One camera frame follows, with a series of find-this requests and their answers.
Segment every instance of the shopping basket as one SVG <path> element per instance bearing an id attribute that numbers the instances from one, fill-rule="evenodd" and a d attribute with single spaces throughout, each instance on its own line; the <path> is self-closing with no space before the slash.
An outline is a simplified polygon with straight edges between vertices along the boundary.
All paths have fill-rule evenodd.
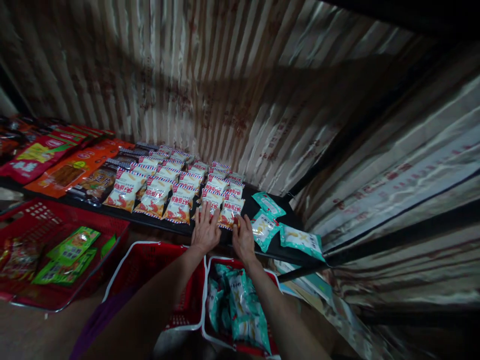
<path id="1" fill-rule="evenodd" d="M 181 256 L 188 247 L 165 242 L 134 242 L 118 264 L 103 301 L 127 289 L 139 289 L 155 274 Z M 180 302 L 173 309 L 165 329 L 197 330 L 200 328 L 204 314 L 202 299 L 204 295 L 206 258 L 193 272 Z"/>
<path id="2" fill-rule="evenodd" d="M 41 270 L 50 259 L 45 254 L 61 243 L 80 226 L 100 232 L 92 244 L 97 252 L 88 268 L 70 286 L 57 284 L 37 285 L 30 280 L 11 280 L 0 277 L 0 299 L 13 305 L 32 307 L 46 312 L 63 310 L 74 299 L 88 297 L 98 288 L 108 270 L 118 258 L 121 239 L 128 237 L 128 221 L 93 213 L 87 210 L 64 205 L 55 201 L 35 198 L 13 208 L 0 216 L 0 249 L 5 242 L 18 239 L 25 242 L 38 242 L 42 256 L 37 266 Z M 101 248 L 116 235 L 117 241 L 102 258 Z"/>
<path id="3" fill-rule="evenodd" d="M 208 268 L 206 270 L 206 276 L 205 276 L 205 291 L 203 293 L 203 301 L 202 301 L 202 312 L 204 314 L 204 321 L 201 325 L 201 333 L 205 339 L 208 341 L 221 345 L 226 348 L 233 349 L 235 351 L 241 352 L 241 353 L 247 353 L 250 355 L 254 356 L 260 356 L 260 357 L 265 357 L 265 358 L 279 358 L 279 350 L 277 347 L 277 344 L 275 343 L 275 340 L 272 336 L 272 333 L 270 331 L 270 325 L 268 325 L 268 339 L 270 340 L 270 350 L 271 350 L 271 355 L 268 354 L 267 352 L 257 348 L 257 347 L 252 347 L 250 344 L 245 343 L 245 342 L 233 342 L 233 339 L 231 336 L 226 336 L 223 334 L 216 333 L 214 329 L 212 328 L 212 324 L 210 323 L 210 317 L 207 314 L 207 297 L 208 297 L 208 278 L 209 278 L 209 273 L 210 269 L 212 268 L 213 265 L 215 264 L 223 264 L 223 265 L 228 265 L 231 266 L 234 269 L 243 269 L 244 264 L 239 261 L 235 260 L 229 257 L 219 257 L 219 256 L 212 256 L 210 260 L 208 261 Z M 275 285 L 279 288 L 279 280 L 277 278 L 277 275 L 275 275 L 272 271 L 268 269 L 264 269 L 268 277 L 275 283 Z"/>

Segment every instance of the green package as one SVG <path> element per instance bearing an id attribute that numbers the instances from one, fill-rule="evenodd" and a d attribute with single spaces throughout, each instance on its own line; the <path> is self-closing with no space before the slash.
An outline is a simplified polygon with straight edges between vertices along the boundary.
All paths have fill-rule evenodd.
<path id="1" fill-rule="evenodd" d="M 88 249 L 70 266 L 65 266 L 56 260 L 52 260 L 38 272 L 36 277 L 33 279 L 32 284 L 71 285 L 89 267 L 96 253 L 96 248 Z"/>
<path id="2" fill-rule="evenodd" d="M 255 242 L 266 253 L 273 237 L 280 231 L 280 225 L 275 219 L 270 218 L 267 213 L 260 210 L 251 220 L 251 229 Z"/>
<path id="3" fill-rule="evenodd" d="M 274 220 L 286 214 L 266 192 L 257 192 L 251 196 L 261 207 L 261 209 Z"/>
<path id="4" fill-rule="evenodd" d="M 298 249 L 311 257 L 325 261 L 322 254 L 320 235 L 310 234 L 285 224 L 280 224 L 280 245 Z"/>
<path id="5" fill-rule="evenodd" d="M 71 266 L 99 236 L 98 231 L 81 226 L 46 255 L 62 265 Z"/>

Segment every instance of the purple cloth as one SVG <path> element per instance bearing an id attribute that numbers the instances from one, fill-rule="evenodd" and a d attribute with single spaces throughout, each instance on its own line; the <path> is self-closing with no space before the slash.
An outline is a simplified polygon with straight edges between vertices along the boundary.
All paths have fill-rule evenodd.
<path id="1" fill-rule="evenodd" d="M 98 305 L 76 340 L 73 351 L 70 354 L 70 360 L 79 359 L 87 351 L 97 336 L 100 335 L 107 324 L 136 292 L 137 288 L 131 287 L 115 296 L 109 297 L 105 302 Z"/>

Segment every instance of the forearm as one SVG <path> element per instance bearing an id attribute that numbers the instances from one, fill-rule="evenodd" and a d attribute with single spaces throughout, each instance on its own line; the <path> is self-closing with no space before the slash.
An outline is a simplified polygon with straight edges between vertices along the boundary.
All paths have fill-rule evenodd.
<path id="1" fill-rule="evenodd" d="M 282 359 L 330 359 L 325 349 L 307 329 L 300 316 L 253 258 L 245 269 L 250 276 Z"/>
<path id="2" fill-rule="evenodd" d="M 156 274 L 106 326 L 83 359 L 146 359 L 204 254 L 195 246 Z"/>

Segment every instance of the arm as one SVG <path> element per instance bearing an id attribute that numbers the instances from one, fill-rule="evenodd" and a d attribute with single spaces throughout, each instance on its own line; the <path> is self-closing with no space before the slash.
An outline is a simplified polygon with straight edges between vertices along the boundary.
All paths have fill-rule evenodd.
<path id="1" fill-rule="evenodd" d="M 220 241 L 220 210 L 210 222 L 209 203 L 197 208 L 190 248 L 156 274 L 131 298 L 95 339 L 82 359 L 147 359 L 169 322 L 174 305 L 205 254 Z"/>
<path id="2" fill-rule="evenodd" d="M 245 265 L 245 270 L 255 286 L 261 308 L 270 324 L 271 332 L 282 359 L 330 359 L 325 349 L 310 333 L 299 315 L 292 311 L 284 296 L 265 273 L 255 256 L 252 224 L 237 216 L 240 230 L 233 227 L 233 248 Z"/>

